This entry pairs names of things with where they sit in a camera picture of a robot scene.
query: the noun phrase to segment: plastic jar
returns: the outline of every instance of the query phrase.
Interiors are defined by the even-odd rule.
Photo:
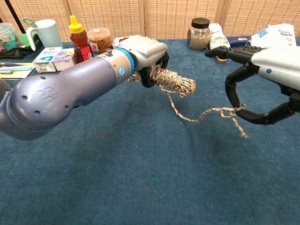
[[[194,50],[202,50],[210,43],[210,21],[205,18],[194,18],[187,32],[187,44]]]
[[[94,53],[105,53],[111,46],[111,33],[107,28],[94,28],[88,31],[88,39]]]
[[[22,42],[19,39],[14,26],[8,22],[0,23],[0,52],[4,53],[16,47],[21,47]]]

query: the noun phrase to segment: braided rope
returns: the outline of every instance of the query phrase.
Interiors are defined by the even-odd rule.
[[[202,112],[196,120],[192,120],[183,116],[177,110],[171,94],[178,93],[180,97],[185,98],[187,95],[194,93],[194,91],[196,90],[196,82],[192,79],[182,77],[178,75],[178,73],[171,70],[162,69],[160,66],[151,67],[150,78],[162,91],[167,93],[172,109],[175,111],[175,114],[181,119],[191,123],[200,123],[207,114],[211,112],[219,112],[222,118],[231,119],[233,121],[234,125],[240,131],[240,134],[243,138],[248,138],[248,135],[236,120],[236,112],[241,109],[245,109],[246,105],[241,105],[239,108],[222,107],[207,109]],[[135,72],[132,77],[128,79],[128,81],[139,82],[141,81],[141,77],[138,72]]]

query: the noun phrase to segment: jar with black lid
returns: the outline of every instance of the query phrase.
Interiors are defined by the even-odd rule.
[[[210,43],[210,21],[206,18],[194,18],[187,32],[187,44],[194,50],[203,50]]]

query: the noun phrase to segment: woven wall panel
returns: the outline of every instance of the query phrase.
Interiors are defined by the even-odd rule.
[[[11,13],[8,9],[8,6],[6,5],[4,0],[0,0],[0,6],[1,6],[1,8],[0,8],[1,15],[0,16],[1,16],[2,21],[5,23],[11,23],[14,26],[16,32],[18,34],[20,34],[21,31],[18,27],[18,24],[15,22],[15,19],[14,19],[13,15],[11,15]]]
[[[278,23],[293,24],[300,36],[300,0],[227,0],[221,22],[229,36],[252,35]]]
[[[69,0],[69,5],[86,31],[106,27],[113,38],[145,34],[143,0]]]
[[[187,38],[188,28],[195,17],[216,22],[219,0],[147,0],[146,34],[151,38]]]
[[[28,25],[22,21],[24,17],[30,17],[34,21],[54,19],[61,39],[69,40],[69,18],[62,0],[10,0],[10,2],[25,30]]]

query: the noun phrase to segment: white bottle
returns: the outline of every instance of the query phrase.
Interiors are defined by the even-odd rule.
[[[210,49],[214,49],[219,46],[226,46],[230,48],[229,41],[223,34],[222,27],[220,26],[220,24],[211,23],[209,28],[210,28]],[[217,59],[220,62],[226,61],[223,59],[219,59],[219,57],[217,57]]]

